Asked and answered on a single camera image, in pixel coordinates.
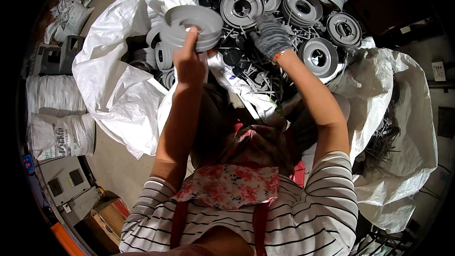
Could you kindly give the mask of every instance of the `polypropylene sack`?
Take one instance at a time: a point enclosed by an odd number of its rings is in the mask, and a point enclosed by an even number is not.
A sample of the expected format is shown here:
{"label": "polypropylene sack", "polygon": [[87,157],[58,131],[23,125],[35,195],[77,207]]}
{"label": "polypropylene sack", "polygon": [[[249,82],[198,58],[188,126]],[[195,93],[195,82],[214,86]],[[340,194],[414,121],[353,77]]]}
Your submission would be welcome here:
{"label": "polypropylene sack", "polygon": [[63,118],[87,112],[72,76],[29,76],[26,81],[26,93],[29,123],[33,113]]}
{"label": "polypropylene sack", "polygon": [[116,0],[92,24],[73,61],[87,110],[106,134],[138,159],[144,153],[155,155],[158,124],[167,119],[158,120],[158,106],[168,91],[151,74],[120,61],[127,51],[126,38],[147,35],[172,7],[196,4],[197,0]]}
{"label": "polypropylene sack", "polygon": [[382,162],[380,171],[367,169],[363,176],[354,176],[357,201],[368,204],[359,206],[361,214],[390,233],[403,230],[414,211],[413,201],[400,200],[422,188],[437,167],[436,135],[424,71],[407,54],[371,48],[359,50],[351,68],[328,85],[330,91],[348,98],[351,104],[348,133],[353,163],[383,119],[393,77],[400,89],[395,105],[400,134],[393,144],[399,152],[390,152],[391,161]]}
{"label": "polypropylene sack", "polygon": [[90,114],[64,118],[33,114],[30,129],[32,154],[38,162],[93,154],[95,121]]}

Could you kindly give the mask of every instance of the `finger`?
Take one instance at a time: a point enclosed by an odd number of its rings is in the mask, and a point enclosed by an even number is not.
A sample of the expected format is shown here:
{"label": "finger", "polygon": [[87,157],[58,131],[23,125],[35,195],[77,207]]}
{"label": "finger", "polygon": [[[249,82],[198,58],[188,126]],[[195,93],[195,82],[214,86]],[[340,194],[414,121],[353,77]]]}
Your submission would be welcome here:
{"label": "finger", "polygon": [[182,52],[184,54],[192,53],[196,40],[197,40],[197,28],[191,27],[187,33],[187,38],[185,40],[185,43],[183,43]]}
{"label": "finger", "polygon": [[251,38],[253,38],[253,41],[256,41],[259,38],[258,33],[256,33],[255,31],[251,32],[250,36]]}

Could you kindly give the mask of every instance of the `wall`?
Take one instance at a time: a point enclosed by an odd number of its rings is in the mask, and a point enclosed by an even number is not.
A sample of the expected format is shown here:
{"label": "wall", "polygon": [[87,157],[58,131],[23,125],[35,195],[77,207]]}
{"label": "wall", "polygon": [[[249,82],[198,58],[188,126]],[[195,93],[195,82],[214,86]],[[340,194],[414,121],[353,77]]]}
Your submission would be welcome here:
{"label": "wall", "polygon": [[[455,62],[455,57],[446,36],[432,37],[420,42],[412,42],[406,46],[395,49],[409,54],[425,71],[427,80],[434,81],[432,62],[442,61],[444,64]],[[447,79],[455,79],[454,68],[446,71]]]}
{"label": "wall", "polygon": [[[427,80],[434,81],[433,69],[431,67],[432,62],[443,61],[444,64],[450,64],[455,61],[450,44],[445,36],[438,36],[422,40],[419,42],[412,42],[406,46],[396,49],[397,51],[409,54],[419,65],[424,69]],[[449,70],[446,69],[446,78],[454,79],[454,68]],[[448,168],[453,172],[455,166],[454,161],[449,160],[450,148],[453,140],[445,137],[437,136],[438,132],[438,108],[441,107],[452,107],[455,108],[455,90],[449,89],[448,93],[444,93],[443,89],[432,88],[430,89],[431,96],[431,108],[433,111],[433,123],[435,125],[436,139],[438,144],[438,164]],[[441,196],[447,182],[449,181],[450,173],[444,168],[438,166],[433,171],[425,183],[424,187],[431,190],[437,196]],[[423,236],[424,231],[428,229],[426,225],[431,225],[429,218],[435,212],[436,205],[439,199],[426,193],[418,192],[413,196],[416,201],[416,208],[412,215],[419,225],[420,229],[418,235]]]}

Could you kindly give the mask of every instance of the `work glove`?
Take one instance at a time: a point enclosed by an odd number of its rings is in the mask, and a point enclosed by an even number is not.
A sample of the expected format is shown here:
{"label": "work glove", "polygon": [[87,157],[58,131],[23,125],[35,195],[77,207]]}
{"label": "work glove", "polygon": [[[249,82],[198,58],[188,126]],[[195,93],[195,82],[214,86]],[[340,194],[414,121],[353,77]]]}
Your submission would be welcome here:
{"label": "work glove", "polygon": [[273,59],[276,54],[291,48],[287,32],[281,27],[281,23],[272,15],[256,16],[260,34],[253,31],[250,33],[254,45],[267,59]]}

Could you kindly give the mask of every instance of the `person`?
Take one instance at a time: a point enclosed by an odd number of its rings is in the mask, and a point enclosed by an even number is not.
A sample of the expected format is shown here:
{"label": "person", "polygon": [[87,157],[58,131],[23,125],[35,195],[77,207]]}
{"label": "person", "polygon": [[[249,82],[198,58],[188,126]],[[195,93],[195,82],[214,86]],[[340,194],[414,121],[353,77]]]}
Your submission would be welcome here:
{"label": "person", "polygon": [[[295,83],[305,110],[284,133],[225,116],[223,94],[204,85],[191,27],[174,52],[178,84],[155,163],[123,226],[119,249],[142,255],[347,255],[358,205],[348,130],[337,100],[302,63],[281,25],[257,18],[259,51]],[[304,188],[289,177],[315,144]],[[188,156],[196,169],[185,179]]]}

